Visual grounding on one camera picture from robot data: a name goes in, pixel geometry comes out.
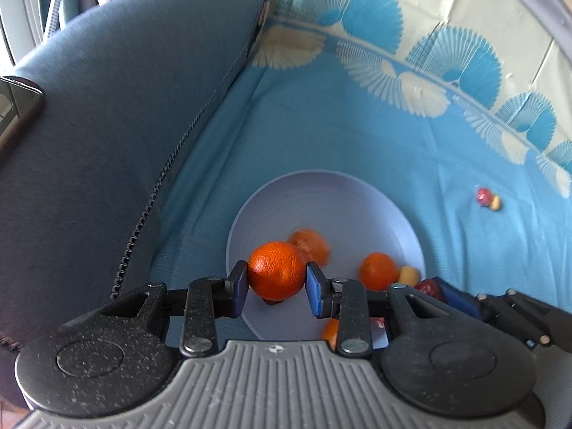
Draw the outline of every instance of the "orange fruit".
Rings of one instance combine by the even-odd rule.
[[[265,300],[286,300],[297,294],[305,281],[304,256],[291,243],[265,243],[248,260],[248,283]]]
[[[339,325],[340,322],[337,319],[330,318],[325,324],[324,332],[322,332],[321,338],[328,341],[333,351],[336,351],[337,329]]]
[[[320,268],[330,260],[330,245],[324,237],[312,229],[300,229],[294,232],[288,242],[296,245],[306,256],[306,262],[315,261]]]
[[[385,253],[372,253],[359,268],[358,279],[370,291],[384,291],[398,278],[397,266]]]

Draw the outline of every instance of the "tangerine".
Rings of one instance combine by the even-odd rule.
[[[399,270],[394,261],[385,253],[376,252],[363,260],[359,268],[359,280],[371,291],[384,291],[397,282]]]
[[[248,260],[248,283],[264,300],[286,300],[297,294],[305,281],[304,256],[291,243],[265,243]]]
[[[296,245],[306,256],[306,262],[314,261],[320,268],[330,260],[330,244],[318,232],[312,229],[300,229],[294,232],[288,242]]]
[[[337,329],[340,326],[340,322],[337,319],[330,318],[324,327],[324,332],[322,332],[322,339],[327,340],[332,351],[336,351],[336,340],[337,340]]]

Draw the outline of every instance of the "blurry orange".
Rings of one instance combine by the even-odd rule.
[[[385,253],[372,253],[359,268],[358,279],[370,291],[384,291],[398,278],[397,266]]]
[[[304,256],[291,243],[265,243],[248,260],[248,283],[263,299],[286,300],[300,291],[305,280]]]
[[[337,319],[330,318],[325,324],[324,332],[322,332],[321,338],[328,341],[333,351],[336,351],[337,329],[339,325],[340,322]]]
[[[288,242],[296,245],[306,256],[306,262],[315,261],[320,268],[330,260],[330,245],[324,237],[312,229],[300,229],[294,232]]]

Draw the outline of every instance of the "light blue plate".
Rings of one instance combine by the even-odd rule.
[[[390,255],[399,266],[425,275],[423,252],[413,228],[395,206],[370,184],[347,174],[305,170],[278,177],[258,189],[238,212],[227,242],[227,274],[256,247],[286,240],[309,227],[332,247],[328,278],[357,278],[362,260],[372,252]],[[261,340],[319,339],[326,320],[315,319],[305,289],[269,306],[249,291],[242,318]],[[387,345],[383,329],[373,329],[374,347]]]

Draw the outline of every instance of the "yellow candy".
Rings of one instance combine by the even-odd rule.
[[[502,201],[501,198],[498,195],[495,195],[493,197],[493,201],[491,201],[491,204],[488,206],[491,211],[498,211],[499,209],[501,209],[502,206]]]
[[[399,272],[398,282],[415,287],[420,280],[419,271],[411,266],[404,266]]]

